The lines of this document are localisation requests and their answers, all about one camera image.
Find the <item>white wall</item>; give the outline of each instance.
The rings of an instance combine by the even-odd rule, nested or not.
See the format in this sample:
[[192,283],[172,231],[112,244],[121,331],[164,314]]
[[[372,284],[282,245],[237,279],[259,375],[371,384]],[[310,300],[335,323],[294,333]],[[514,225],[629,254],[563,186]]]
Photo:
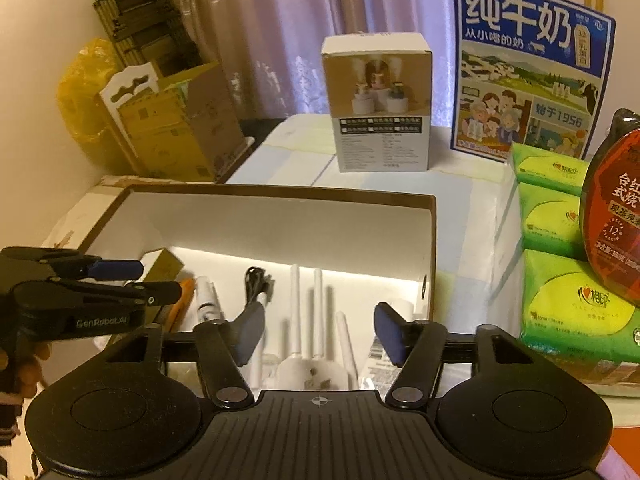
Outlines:
[[104,36],[93,0],[0,0],[0,248],[40,244],[103,174],[56,106],[60,76]]
[[[571,0],[582,4],[584,0]],[[604,0],[604,13],[616,20],[609,83],[604,95],[600,117],[596,124],[589,153],[593,155],[603,141],[613,113],[618,108],[629,108],[640,113],[640,27],[638,20],[639,0]]]

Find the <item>family illustration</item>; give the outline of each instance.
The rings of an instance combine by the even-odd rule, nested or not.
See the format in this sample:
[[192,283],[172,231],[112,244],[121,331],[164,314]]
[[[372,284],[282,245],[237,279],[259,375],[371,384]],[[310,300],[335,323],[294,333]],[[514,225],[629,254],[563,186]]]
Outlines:
[[560,153],[568,156],[581,156],[587,130],[576,132],[557,132],[550,127],[544,127],[539,120],[533,119],[529,123],[525,144]]
[[518,133],[521,111],[514,108],[516,101],[517,95],[511,90],[500,97],[492,92],[485,94],[469,106],[471,117],[462,121],[462,133],[477,142],[522,142]]

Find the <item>cardboard box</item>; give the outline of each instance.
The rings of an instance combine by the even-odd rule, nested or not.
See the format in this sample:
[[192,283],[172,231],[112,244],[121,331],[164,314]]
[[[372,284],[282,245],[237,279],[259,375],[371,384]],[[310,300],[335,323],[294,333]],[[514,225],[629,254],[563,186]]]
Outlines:
[[340,171],[427,170],[432,58],[417,32],[324,39]]
[[136,155],[156,178],[216,182],[246,148],[222,66],[185,70],[158,87],[118,110]]
[[525,249],[586,261],[579,211],[577,196],[518,184],[504,210],[496,212],[492,290],[499,289]]
[[[327,333],[333,334],[327,338],[327,355],[340,360],[332,315],[342,311],[362,368],[378,302],[408,300],[418,317],[431,317],[435,214],[433,196],[306,187],[132,186],[80,248],[105,258],[138,258],[166,247],[184,263],[184,273],[209,277],[227,319],[244,307],[245,271],[263,267],[274,280],[264,352],[280,358],[290,352],[290,265],[301,267],[305,354],[311,343],[314,268],[320,267]],[[181,329],[195,324],[192,303]]]

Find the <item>yellow plastic bag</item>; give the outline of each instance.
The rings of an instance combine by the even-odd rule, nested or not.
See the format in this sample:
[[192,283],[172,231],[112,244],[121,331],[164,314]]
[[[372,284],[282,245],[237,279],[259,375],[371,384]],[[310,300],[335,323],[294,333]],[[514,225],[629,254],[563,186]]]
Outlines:
[[107,40],[91,40],[66,69],[56,99],[71,136],[89,159],[111,174],[132,174],[95,96],[118,72],[116,54]]

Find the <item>product box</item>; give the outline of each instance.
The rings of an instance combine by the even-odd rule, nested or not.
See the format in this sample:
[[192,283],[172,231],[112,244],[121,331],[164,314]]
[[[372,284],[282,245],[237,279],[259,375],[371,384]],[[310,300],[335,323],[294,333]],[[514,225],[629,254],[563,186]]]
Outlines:
[[586,260],[579,210],[577,196],[518,184],[504,210],[496,214],[493,290],[525,249]]
[[489,322],[601,393],[640,386],[640,310],[601,286],[586,262],[525,250]]
[[[321,268],[326,355],[340,362],[339,338],[332,334],[337,334],[335,313],[343,312],[361,370],[380,301],[404,300],[418,318],[431,318],[435,222],[435,198],[427,195],[293,186],[131,186],[80,250],[105,258],[139,258],[167,248],[184,264],[181,278],[209,278],[229,320],[244,308],[246,270],[265,269],[272,287],[264,352],[281,360],[291,352],[290,266],[300,266],[302,352],[309,358],[316,322],[314,269]],[[389,229],[397,225],[402,229]],[[180,330],[196,325],[196,311],[197,298]]]
[[246,149],[222,66],[158,80],[119,109],[136,155],[156,178],[216,182]]
[[340,171],[425,171],[433,56],[417,32],[325,38],[322,65]]

